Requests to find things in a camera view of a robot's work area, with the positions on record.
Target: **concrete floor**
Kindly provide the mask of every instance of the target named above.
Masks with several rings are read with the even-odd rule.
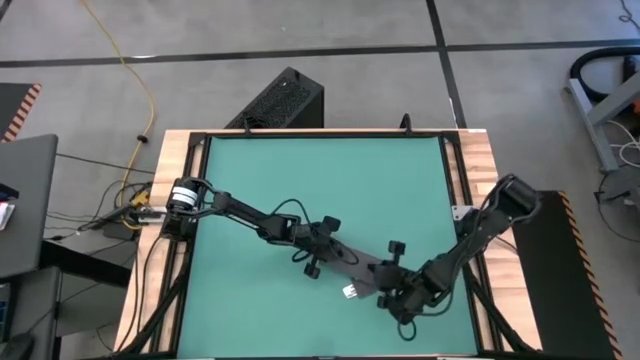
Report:
[[[640,1],[627,2],[640,14]],[[447,45],[639,35],[618,20],[617,1],[435,3]],[[91,6],[128,56],[437,43],[423,0],[92,0]],[[570,96],[562,91],[571,63],[591,49],[548,47],[456,51],[448,57],[467,125],[489,130],[500,173],[514,172],[535,187],[569,194],[623,353],[633,359],[640,354],[640,244],[613,235],[599,218],[593,198],[601,178],[598,160]],[[77,0],[14,1],[0,22],[0,66],[2,60],[113,56]],[[404,112],[416,126],[455,125],[437,52],[141,64],[135,68],[154,93],[159,116],[136,166],[155,168],[166,129],[226,125],[286,66],[326,87],[327,127],[396,127]],[[587,80],[610,90],[620,76],[617,66],[615,61],[590,66]],[[125,165],[148,116],[135,80],[117,65],[0,68],[0,82],[43,85],[20,137],[56,133],[59,151],[70,155]],[[121,176],[117,169],[58,158],[50,210],[91,214],[107,185]],[[134,179],[148,178],[138,174]],[[640,239],[633,214],[607,208],[605,215],[616,229]],[[65,244],[92,251],[113,241],[86,234]],[[102,255],[123,261],[131,251],[123,246]],[[84,286],[83,281],[65,280],[65,291]],[[78,318],[100,313],[101,323],[108,325],[118,320],[123,298],[121,290],[97,287],[66,304],[66,311]],[[101,307],[95,311],[86,304]],[[109,345],[115,329],[101,330]],[[93,331],[63,341],[63,359],[106,353]]]

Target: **green mat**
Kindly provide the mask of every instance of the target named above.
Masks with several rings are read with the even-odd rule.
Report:
[[[206,177],[264,212],[297,198],[312,221],[342,220],[337,238],[380,258],[403,241],[409,268],[455,243],[435,138],[213,139]],[[295,204],[281,212],[301,215]],[[417,338],[405,342],[376,296],[346,299],[348,278],[323,268],[312,280],[294,252],[229,219],[200,220],[178,357],[476,352],[461,278],[451,310],[416,318]]]

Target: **wooden table frame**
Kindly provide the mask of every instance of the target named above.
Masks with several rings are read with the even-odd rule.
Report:
[[[168,130],[165,134],[160,157],[151,191],[150,204],[152,206],[164,206],[176,178],[190,175],[198,176],[201,173],[203,154],[208,149],[203,149],[204,139],[207,135],[213,136],[242,136],[247,135],[244,130]],[[495,185],[498,178],[496,166],[489,144],[486,130],[448,130],[448,129],[414,129],[407,133],[405,129],[256,129],[251,134],[258,137],[282,137],[282,136],[366,136],[366,137],[404,137],[431,134],[439,136],[441,146],[446,150],[446,159],[443,162],[449,166],[448,180],[452,185],[450,197],[455,204],[474,204],[479,206],[485,196]],[[169,241],[161,240],[149,254],[153,242],[158,237],[160,225],[150,225],[143,229],[138,246],[138,264],[144,264],[147,257],[145,288],[142,282],[135,281],[143,276],[143,266],[138,266],[137,272],[132,272],[129,289],[120,320],[120,326],[116,337],[116,347],[126,346],[135,337],[138,328],[138,317],[141,317],[142,325],[156,309],[161,294],[164,293],[170,283],[178,274],[185,251],[185,244],[170,245]],[[511,231],[502,236],[515,246]],[[165,277],[165,271],[172,274],[171,279]],[[473,271],[481,282],[490,283],[491,293],[496,306],[509,321],[511,326],[529,345],[540,348],[540,338],[533,317],[533,311],[529,302],[528,291],[524,282],[524,275],[520,261],[513,251],[498,242],[492,242],[485,251],[484,257],[478,258],[472,265]],[[138,292],[145,291],[145,301],[140,306]],[[167,311],[161,331],[156,331],[154,337],[147,344],[147,351],[167,351],[177,347],[179,331],[174,330],[174,324],[180,323],[181,312],[176,313],[176,306],[184,298],[178,298]],[[495,327],[488,320],[486,312],[477,299],[470,301],[472,315],[476,320],[476,342],[485,350],[499,350],[503,342],[498,336]]]

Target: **black box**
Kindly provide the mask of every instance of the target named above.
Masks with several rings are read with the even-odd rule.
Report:
[[[287,67],[226,129],[324,128],[324,87]]]

